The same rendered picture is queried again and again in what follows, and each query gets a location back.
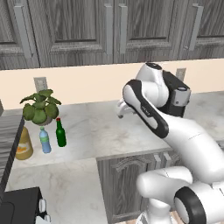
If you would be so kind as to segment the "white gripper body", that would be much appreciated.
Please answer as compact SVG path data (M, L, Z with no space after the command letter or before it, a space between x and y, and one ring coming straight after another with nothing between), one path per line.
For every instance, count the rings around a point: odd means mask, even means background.
M116 105L116 114L119 118L123 118L124 115L132 113L133 109L129 107L124 99L121 99Z

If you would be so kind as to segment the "green glass bottle red cap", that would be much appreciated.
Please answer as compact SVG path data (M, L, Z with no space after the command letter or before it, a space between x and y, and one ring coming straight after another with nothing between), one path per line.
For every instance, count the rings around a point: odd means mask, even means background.
M64 147L67 145L66 132L62 127L61 120L58 117L56 119L57 129L56 129L56 137L59 147Z

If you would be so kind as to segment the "grey wood base cupboard door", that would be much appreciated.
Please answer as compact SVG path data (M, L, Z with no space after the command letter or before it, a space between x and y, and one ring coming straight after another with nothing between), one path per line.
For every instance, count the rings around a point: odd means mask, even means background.
M108 224L134 220L147 200L137 190L137 177L154 170L154 154L97 160Z
M169 150L169 151L165 151L165 152L168 152L170 157L171 157L172 162L171 162L170 167L181 166L182 165L181 158L179 157L179 155L174 150ZM162 168L168 168L168 167L165 167L165 164L164 164L164 153L165 152L163 152L162 156L161 156L161 161L162 161L161 167Z

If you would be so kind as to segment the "green potted plant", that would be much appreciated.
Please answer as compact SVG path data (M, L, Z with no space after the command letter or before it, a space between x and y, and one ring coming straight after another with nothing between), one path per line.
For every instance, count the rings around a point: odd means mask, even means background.
M20 103L24 103L24 119L39 126L45 126L52 119L56 119L59 115L58 106L61 102L52 97L52 94L52 89L44 89L23 98Z

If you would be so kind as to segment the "blue water bottle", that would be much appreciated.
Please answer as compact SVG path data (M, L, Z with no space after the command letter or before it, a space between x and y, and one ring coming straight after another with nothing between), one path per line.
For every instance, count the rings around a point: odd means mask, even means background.
M45 128L43 126L40 127L40 132L39 132L39 140L42 145L42 151L44 153L50 153L52 151L51 145L50 145L50 140L48 133L46 132Z

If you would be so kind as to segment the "yellow juice carton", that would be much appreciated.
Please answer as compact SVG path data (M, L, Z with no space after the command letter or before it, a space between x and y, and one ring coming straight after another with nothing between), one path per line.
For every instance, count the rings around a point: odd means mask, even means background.
M30 158L33 154L32 142L28 129L23 127L21 137L16 150L16 159L26 160Z

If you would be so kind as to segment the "grey striped tall cabinet side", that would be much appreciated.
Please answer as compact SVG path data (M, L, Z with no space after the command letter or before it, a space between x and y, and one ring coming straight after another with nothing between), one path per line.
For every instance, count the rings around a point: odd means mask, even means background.
M22 115L0 117L0 205L25 124Z

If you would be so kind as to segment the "black hob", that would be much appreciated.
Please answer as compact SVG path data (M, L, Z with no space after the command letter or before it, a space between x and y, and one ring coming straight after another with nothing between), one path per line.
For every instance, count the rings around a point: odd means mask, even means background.
M5 192L0 206L0 224L35 224L41 198L38 187Z

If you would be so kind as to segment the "grey wall socket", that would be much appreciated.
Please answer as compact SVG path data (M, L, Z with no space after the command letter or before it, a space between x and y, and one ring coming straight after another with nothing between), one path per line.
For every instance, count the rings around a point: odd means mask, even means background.
M37 92L47 89L46 77L34 77L34 84Z
M176 77L183 81L185 78L185 74L186 74L186 69L185 68L178 68L176 71Z

